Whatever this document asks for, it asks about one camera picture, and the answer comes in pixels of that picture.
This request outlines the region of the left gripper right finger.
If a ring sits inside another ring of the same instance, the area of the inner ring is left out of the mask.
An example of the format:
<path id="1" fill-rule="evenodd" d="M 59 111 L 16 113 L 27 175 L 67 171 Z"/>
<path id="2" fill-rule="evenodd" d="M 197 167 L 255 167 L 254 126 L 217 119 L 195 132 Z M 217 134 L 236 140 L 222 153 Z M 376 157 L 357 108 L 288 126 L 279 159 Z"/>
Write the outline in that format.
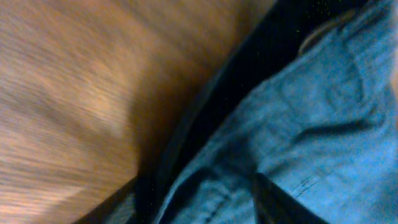
<path id="1" fill-rule="evenodd" d="M 255 174 L 252 182 L 252 196 L 256 223 L 328 224 L 263 174 Z"/>

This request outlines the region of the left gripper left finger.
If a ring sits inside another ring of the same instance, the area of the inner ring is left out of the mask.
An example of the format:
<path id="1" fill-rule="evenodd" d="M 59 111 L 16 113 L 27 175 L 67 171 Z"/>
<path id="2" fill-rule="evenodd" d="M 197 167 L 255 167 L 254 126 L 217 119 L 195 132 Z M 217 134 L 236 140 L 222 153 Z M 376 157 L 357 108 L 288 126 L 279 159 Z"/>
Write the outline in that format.
<path id="1" fill-rule="evenodd" d="M 73 222 L 73 224 L 105 223 L 105 221 L 110 219 L 112 214 L 116 213 L 116 210 L 124 202 L 127 202 L 128 196 L 132 196 L 135 183 L 136 178 L 131 179 L 98 207 L 94 208 L 79 220 Z"/>

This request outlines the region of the navy blue shorts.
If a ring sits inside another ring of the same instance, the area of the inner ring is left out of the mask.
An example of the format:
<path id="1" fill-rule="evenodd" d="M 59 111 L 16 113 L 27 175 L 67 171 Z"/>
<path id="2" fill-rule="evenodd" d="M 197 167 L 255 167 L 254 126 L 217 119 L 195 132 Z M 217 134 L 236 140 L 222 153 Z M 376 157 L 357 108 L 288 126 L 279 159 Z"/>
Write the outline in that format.
<path id="1" fill-rule="evenodd" d="M 256 223 L 265 175 L 328 223 L 397 222 L 395 1 L 280 1 L 108 223 Z"/>

